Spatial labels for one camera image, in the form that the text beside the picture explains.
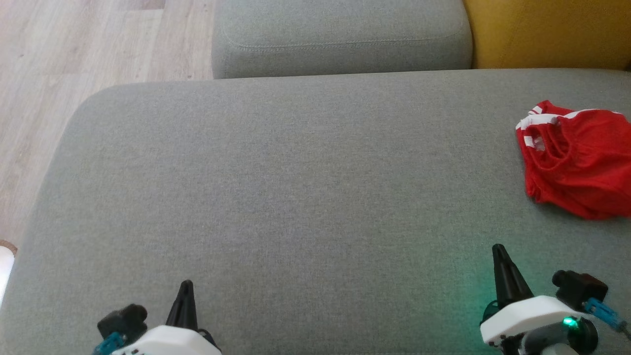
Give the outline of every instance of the gray fabric surface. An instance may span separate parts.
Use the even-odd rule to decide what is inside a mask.
[[[504,243],[536,294],[558,269],[631,319],[631,222],[524,192],[515,125],[544,99],[631,115],[631,74],[579,69],[114,87],[64,134],[0,313],[9,355],[89,354],[179,283],[226,355],[474,354]],[[629,343],[599,324],[601,352]]]
[[[461,0],[227,0],[216,5],[213,76],[467,69]]]

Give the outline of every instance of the brown rim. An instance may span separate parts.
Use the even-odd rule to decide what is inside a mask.
[[[5,241],[5,240],[0,240],[0,246],[4,246],[5,248],[11,250],[13,255],[17,255],[18,254],[18,248],[15,245],[13,245],[13,244]]]

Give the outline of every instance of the wooden floor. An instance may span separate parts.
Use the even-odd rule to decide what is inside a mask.
[[[0,239],[20,247],[64,127],[89,95],[212,78],[214,3],[0,0]]]

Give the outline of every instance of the gray sofa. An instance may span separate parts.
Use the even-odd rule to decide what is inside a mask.
[[[220,4],[217,78],[470,65],[459,1],[301,3],[320,20],[274,4]],[[326,45],[302,44],[314,41]],[[514,130],[545,99],[631,117],[630,97],[630,73],[588,69],[104,90],[70,120],[40,190],[0,310],[3,354],[90,354],[99,319],[129,303],[163,324],[185,279],[226,355],[497,353],[478,329],[495,243],[536,294],[555,292],[559,269],[588,272],[629,319],[631,221],[534,204]],[[628,354],[599,330],[599,353]]]

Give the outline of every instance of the cushion seam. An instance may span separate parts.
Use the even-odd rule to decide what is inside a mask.
[[[219,31],[226,38],[228,45],[242,51],[290,51],[297,49],[317,49],[317,48],[336,48],[336,47],[359,47],[362,45],[381,45],[381,44],[405,44],[410,42],[429,42],[433,40],[444,40],[450,37],[455,37],[463,32],[464,28],[464,20],[460,21],[460,25],[456,32],[442,36],[442,37],[433,37],[427,39],[375,39],[375,40],[356,40],[356,41],[347,41],[347,42],[320,42],[320,43],[301,43],[301,44],[292,44],[292,45],[247,45],[240,44],[232,40],[226,32],[223,30],[221,26],[219,26]]]

